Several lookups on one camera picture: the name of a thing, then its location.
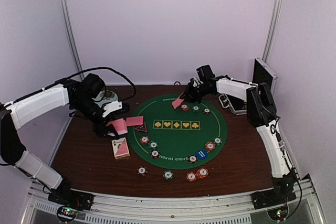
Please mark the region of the red playing card deck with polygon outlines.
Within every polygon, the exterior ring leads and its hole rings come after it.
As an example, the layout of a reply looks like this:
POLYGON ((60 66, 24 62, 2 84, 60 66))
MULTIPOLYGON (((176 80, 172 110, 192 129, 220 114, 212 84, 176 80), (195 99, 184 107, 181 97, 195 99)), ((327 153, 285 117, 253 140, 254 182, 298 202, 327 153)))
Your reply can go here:
POLYGON ((119 135, 123 135, 128 132, 125 119, 117 119, 107 124, 107 126, 111 126, 111 125, 113 125, 113 127, 115 128, 116 132, 119 135))

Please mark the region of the red chips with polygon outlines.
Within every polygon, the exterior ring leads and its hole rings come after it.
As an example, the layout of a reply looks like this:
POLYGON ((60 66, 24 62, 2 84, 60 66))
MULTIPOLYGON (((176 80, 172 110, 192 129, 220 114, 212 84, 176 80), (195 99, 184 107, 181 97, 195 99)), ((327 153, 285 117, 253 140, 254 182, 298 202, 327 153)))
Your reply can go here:
POLYGON ((197 175, 194 172, 189 172, 189 173, 186 174, 186 179, 189 182, 194 182, 194 181, 197 180, 197 175))
POLYGON ((148 136, 142 136, 140 138, 140 143, 141 144, 148 144, 150 142, 150 138, 148 136))
POLYGON ((216 148, 216 145, 213 142, 207 142, 205 148, 207 151, 213 151, 216 148))
POLYGON ((189 106, 188 106, 187 104, 182 104, 182 105, 181 105, 181 109, 182 109, 183 111, 188 111, 188 110, 189 110, 189 106))

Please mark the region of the green chips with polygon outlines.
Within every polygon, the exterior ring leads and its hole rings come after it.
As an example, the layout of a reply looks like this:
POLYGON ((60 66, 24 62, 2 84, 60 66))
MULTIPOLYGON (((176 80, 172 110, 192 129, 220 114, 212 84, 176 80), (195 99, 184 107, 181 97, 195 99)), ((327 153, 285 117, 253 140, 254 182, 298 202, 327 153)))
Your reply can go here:
POLYGON ((193 112, 198 112, 199 111, 199 106, 193 106, 192 111, 193 112))
POLYGON ((214 143, 215 143, 216 145, 219 145, 219 144, 222 143, 222 140, 221 140, 221 138, 219 138, 219 137, 214 138, 213 141, 214 141, 214 143))
POLYGON ((152 141, 152 142, 149 143, 149 147, 150 147, 151 149, 156 149, 156 148, 158 147, 158 143, 152 141))

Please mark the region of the red card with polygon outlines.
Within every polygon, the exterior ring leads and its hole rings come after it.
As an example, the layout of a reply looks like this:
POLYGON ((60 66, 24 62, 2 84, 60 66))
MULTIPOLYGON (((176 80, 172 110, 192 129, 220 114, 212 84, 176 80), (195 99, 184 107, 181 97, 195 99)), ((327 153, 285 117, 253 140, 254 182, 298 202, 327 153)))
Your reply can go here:
POLYGON ((132 126, 139 126, 144 123, 144 117, 143 116, 133 116, 126 118, 126 125, 127 127, 132 126))
POLYGON ((173 109, 177 109, 178 107, 181 106, 181 104, 184 102, 184 99, 181 98, 176 98, 173 102, 172 102, 172 107, 173 109))

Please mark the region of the triangular black red dealer button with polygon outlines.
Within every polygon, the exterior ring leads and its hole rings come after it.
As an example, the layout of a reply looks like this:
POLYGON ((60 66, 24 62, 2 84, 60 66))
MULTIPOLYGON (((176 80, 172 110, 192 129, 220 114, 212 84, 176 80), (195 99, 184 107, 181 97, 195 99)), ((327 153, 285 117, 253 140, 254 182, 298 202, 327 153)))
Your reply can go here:
POLYGON ((142 133, 147 133, 148 132, 148 129, 147 129, 147 126, 146 126, 146 123, 143 123, 141 125, 138 125, 134 128, 134 130, 136 132, 142 132, 142 133))

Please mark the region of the black white chip stack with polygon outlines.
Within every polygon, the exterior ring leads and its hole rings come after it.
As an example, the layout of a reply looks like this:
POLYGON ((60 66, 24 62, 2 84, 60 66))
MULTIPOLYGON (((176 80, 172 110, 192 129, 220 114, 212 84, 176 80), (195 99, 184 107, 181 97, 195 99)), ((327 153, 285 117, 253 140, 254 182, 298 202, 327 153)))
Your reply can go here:
POLYGON ((137 169, 137 173, 138 175, 141 175, 141 176, 146 176, 147 173, 148 173, 148 170, 145 166, 140 166, 138 169, 137 169))

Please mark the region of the blue small blind button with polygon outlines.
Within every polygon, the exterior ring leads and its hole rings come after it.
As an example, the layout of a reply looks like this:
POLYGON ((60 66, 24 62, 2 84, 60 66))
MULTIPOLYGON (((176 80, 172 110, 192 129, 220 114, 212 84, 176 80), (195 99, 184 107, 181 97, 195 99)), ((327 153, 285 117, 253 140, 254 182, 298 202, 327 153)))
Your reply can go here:
POLYGON ((196 157, 200 160, 205 160, 208 157, 208 153, 205 150, 196 151, 196 157))

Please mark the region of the orange chip stack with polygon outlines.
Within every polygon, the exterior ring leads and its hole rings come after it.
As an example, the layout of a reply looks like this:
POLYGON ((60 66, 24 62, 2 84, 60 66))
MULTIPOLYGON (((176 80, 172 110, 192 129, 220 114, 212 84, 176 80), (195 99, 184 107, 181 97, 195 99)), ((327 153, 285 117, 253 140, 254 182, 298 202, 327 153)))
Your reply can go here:
POLYGON ((202 168, 197 170, 196 174, 197 174, 198 178, 203 179, 203 178, 206 178, 209 175, 209 171, 208 171, 207 168, 202 167, 202 168))

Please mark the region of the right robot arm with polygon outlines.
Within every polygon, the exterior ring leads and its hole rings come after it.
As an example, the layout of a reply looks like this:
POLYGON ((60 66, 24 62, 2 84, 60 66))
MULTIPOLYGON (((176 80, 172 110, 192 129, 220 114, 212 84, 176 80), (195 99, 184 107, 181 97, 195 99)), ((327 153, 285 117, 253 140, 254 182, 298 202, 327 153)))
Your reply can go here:
POLYGON ((181 98, 187 102, 201 103, 209 94, 226 94, 246 103, 247 120, 260 135, 266 149, 272 177, 276 179, 288 176, 292 164, 288 158, 284 141, 279 133, 280 117, 272 97, 269 85, 238 81, 229 76, 216 76, 210 65, 196 69, 197 78, 191 78, 181 98))

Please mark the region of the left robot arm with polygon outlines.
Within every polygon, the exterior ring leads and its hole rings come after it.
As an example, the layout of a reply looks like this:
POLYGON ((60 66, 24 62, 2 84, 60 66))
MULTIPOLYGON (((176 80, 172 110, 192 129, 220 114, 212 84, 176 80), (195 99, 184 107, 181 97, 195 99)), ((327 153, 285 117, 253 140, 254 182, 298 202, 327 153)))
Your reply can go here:
POLYGON ((27 150, 17 131, 35 118, 68 105, 93 123, 93 131, 99 137, 107 137, 109 133, 118 137, 116 129, 108 122, 122 109, 122 102, 112 101, 104 107, 99 106, 95 99, 104 86, 104 81, 96 74, 89 74, 82 81, 64 78, 22 99, 2 104, 1 159, 55 189, 56 198, 64 205, 71 205, 76 199, 75 192, 61 185, 64 178, 27 150))

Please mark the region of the playing card box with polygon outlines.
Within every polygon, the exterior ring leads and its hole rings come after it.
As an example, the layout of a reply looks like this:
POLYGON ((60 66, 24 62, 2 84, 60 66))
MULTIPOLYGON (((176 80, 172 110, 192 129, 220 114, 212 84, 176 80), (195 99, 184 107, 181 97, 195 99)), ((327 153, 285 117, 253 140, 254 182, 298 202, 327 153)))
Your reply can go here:
POLYGON ((111 143, 115 159, 121 159, 130 156, 127 139, 125 137, 118 140, 112 140, 111 143))

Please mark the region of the light blue flower plate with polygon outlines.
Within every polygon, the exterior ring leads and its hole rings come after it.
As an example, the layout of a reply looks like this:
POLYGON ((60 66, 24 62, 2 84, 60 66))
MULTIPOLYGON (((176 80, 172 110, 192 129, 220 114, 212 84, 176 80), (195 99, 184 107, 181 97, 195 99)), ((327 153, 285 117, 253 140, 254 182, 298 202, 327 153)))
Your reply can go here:
POLYGON ((98 106, 103 106, 106 103, 111 103, 111 102, 115 102, 118 101, 118 96, 116 93, 114 93, 111 90, 107 90, 107 91, 101 91, 96 98, 94 98, 94 102, 98 105, 98 106))

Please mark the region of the round green poker mat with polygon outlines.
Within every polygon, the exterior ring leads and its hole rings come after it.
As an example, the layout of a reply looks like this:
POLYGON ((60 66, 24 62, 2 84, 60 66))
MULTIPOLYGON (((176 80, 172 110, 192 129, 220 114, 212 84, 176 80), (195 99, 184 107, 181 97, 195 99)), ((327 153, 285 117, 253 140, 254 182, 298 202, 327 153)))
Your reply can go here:
POLYGON ((143 116, 148 132, 136 132, 134 128, 128 130, 128 143, 135 153, 144 161, 164 169, 184 170, 205 165, 214 159, 223 149, 227 138, 227 125, 224 117, 213 105, 203 101, 198 104, 200 110, 193 112, 194 103, 188 103, 189 110, 173 109, 172 102, 177 94, 160 95, 140 104, 132 111, 132 116, 143 116), (205 108, 211 110, 210 114, 203 113, 205 108), (158 143, 156 149, 148 144, 141 144, 140 138, 148 136, 150 142, 158 143), (214 138, 219 137, 222 143, 216 145, 214 138), (216 148, 207 151, 205 144, 213 142, 216 148), (157 150, 160 157, 153 159, 151 152, 157 150), (190 164, 188 157, 196 155, 196 151, 205 150, 208 157, 198 159, 190 164))

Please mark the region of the aluminium poker chip case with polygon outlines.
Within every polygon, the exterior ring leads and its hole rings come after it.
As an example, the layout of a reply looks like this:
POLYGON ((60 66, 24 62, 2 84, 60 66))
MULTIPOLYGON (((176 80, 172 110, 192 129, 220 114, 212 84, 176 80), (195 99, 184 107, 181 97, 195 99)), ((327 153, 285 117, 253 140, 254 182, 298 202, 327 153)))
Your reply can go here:
MULTIPOLYGON (((271 93, 274 92, 278 76, 276 73, 261 59, 255 58, 252 83, 267 83, 271 93)), ((246 102, 228 94, 221 94, 218 100, 223 109, 230 109, 233 115, 246 114, 246 102)))

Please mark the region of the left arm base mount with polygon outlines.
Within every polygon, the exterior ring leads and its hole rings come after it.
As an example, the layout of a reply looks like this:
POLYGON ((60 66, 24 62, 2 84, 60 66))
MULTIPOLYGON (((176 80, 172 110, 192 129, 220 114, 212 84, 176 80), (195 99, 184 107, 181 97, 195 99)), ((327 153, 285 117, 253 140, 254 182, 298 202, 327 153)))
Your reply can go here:
POLYGON ((48 200, 60 205, 70 206, 77 210, 90 210, 94 195, 76 190, 66 192, 52 190, 48 196, 48 200))

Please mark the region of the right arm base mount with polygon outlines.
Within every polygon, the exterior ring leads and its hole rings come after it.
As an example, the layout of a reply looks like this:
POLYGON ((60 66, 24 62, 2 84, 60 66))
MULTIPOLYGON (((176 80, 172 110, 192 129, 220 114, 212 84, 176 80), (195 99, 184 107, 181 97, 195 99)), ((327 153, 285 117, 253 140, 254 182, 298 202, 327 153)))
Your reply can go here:
POLYGON ((297 196, 294 192, 277 195, 274 189, 256 191, 251 194, 251 200, 255 210, 285 204, 286 200, 292 201, 296 198, 297 196))

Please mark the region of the right aluminium frame post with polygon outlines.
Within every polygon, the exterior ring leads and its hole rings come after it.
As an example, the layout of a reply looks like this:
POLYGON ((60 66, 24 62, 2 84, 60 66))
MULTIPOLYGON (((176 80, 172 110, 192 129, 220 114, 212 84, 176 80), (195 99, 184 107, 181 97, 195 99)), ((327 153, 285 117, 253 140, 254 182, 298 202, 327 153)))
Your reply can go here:
POLYGON ((270 57, 272 45, 273 45, 274 38, 275 38, 276 28, 277 28, 278 20, 279 20, 281 9, 282 9, 282 4, 283 4, 283 0, 274 0, 269 30, 268 30, 266 43, 265 43, 265 47, 264 47, 264 51, 262 55, 262 60, 264 62, 267 62, 270 57))

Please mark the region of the aluminium frame post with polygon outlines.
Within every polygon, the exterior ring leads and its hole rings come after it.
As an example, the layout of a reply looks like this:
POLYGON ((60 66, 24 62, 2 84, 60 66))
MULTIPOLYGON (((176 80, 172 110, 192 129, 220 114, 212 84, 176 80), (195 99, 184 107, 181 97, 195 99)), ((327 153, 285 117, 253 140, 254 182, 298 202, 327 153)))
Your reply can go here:
POLYGON ((67 0, 60 0, 61 11, 65 23, 66 35, 70 47, 71 56, 75 65, 76 72, 83 71, 83 67, 78 55, 77 45, 74 37, 74 32, 71 25, 70 14, 67 0))
POLYGON ((278 20, 279 20, 281 9, 282 9, 282 4, 283 4, 283 0, 274 0, 269 30, 268 30, 266 43, 265 43, 265 47, 264 47, 264 51, 262 55, 262 60, 264 62, 267 62, 270 57, 272 45, 273 45, 274 38, 275 38, 276 28, 277 28, 278 20))

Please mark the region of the aluminium front rail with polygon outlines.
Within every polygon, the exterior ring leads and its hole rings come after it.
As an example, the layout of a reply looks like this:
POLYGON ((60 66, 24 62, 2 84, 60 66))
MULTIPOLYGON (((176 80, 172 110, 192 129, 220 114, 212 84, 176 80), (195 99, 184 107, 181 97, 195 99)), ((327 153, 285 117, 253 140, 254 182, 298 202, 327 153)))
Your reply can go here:
MULTIPOLYGON (((141 198, 93 194, 91 210, 79 211, 70 223, 327 223, 315 188, 309 179, 295 185, 297 199, 269 208, 256 209, 252 192, 191 198, 141 198), (275 208, 289 207, 284 222, 271 219, 275 208)), ((62 223, 59 205, 48 201, 42 185, 33 182, 19 223, 62 223)))

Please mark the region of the left aluminium frame post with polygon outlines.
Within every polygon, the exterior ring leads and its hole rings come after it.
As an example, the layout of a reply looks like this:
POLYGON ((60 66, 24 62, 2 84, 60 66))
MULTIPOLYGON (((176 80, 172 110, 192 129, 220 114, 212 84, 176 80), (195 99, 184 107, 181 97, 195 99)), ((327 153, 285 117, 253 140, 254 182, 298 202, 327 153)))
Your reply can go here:
POLYGON ((66 35, 70 47, 71 56, 75 65, 76 72, 83 71, 83 67, 78 55, 77 45, 74 37, 74 32, 71 25, 70 14, 67 0, 60 0, 61 11, 65 23, 66 35))

